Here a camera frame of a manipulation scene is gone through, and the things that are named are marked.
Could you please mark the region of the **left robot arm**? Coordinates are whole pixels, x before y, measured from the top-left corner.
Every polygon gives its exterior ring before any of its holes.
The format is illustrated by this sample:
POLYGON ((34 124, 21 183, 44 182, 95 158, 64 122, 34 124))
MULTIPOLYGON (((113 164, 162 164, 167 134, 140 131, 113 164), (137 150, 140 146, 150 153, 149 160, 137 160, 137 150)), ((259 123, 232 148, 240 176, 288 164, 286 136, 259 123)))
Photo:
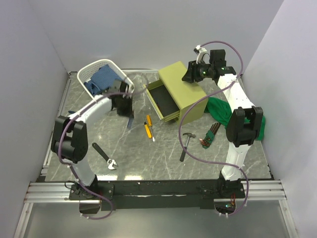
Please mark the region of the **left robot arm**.
POLYGON ((118 89, 110 88, 104 94, 96 95, 77 112, 68 117, 58 116, 55 120, 51 151, 57 154, 61 164, 70 166, 77 183, 82 184, 81 194, 87 199, 95 198, 99 192, 95 184, 97 176, 86 159, 89 147, 87 129, 112 110, 116 110, 118 116, 132 119, 133 91, 134 84, 125 79, 118 89))

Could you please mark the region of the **olive green tool chest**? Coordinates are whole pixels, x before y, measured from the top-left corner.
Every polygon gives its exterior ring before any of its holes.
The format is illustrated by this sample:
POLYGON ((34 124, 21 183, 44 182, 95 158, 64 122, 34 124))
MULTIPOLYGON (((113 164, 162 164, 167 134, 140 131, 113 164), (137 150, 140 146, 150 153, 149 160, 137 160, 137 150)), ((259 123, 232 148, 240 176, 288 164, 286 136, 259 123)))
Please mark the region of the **olive green tool chest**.
POLYGON ((178 61, 158 71, 158 79, 148 85, 143 85, 145 92, 160 120, 179 121, 186 115, 183 124, 200 119, 208 100, 204 99, 191 111, 188 109, 199 99, 206 96, 205 91, 198 83, 182 81, 187 68, 178 61))

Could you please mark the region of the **red blue screwdriver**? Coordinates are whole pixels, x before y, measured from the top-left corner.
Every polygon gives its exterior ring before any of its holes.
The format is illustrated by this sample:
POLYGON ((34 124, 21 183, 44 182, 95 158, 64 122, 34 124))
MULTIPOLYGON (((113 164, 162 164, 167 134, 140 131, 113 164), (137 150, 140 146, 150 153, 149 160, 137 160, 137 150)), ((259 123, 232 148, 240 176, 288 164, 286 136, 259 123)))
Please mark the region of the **red blue screwdriver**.
POLYGON ((132 123, 133 123, 134 117, 130 117, 128 120, 128 124, 127 124, 127 128, 130 129, 132 127, 132 123))

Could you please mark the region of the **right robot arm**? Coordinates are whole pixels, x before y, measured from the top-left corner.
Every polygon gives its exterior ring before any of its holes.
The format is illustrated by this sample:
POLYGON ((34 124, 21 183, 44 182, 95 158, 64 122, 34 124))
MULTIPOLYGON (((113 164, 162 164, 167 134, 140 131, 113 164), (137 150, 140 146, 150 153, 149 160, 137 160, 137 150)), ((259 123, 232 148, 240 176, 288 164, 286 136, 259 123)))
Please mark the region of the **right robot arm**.
POLYGON ((232 114, 226 126, 226 137, 229 149, 226 165, 221 170, 224 181, 217 185, 217 193, 224 198, 234 192, 231 181, 241 178, 242 168, 246 154, 254 140, 258 138, 263 119, 263 110, 256 107, 242 89, 238 76, 233 67, 226 65, 225 50, 211 50, 209 63, 203 61, 207 50, 196 46, 194 52, 197 58, 190 61, 182 81, 187 83, 200 82, 205 78, 212 79, 223 91, 230 105, 232 114))

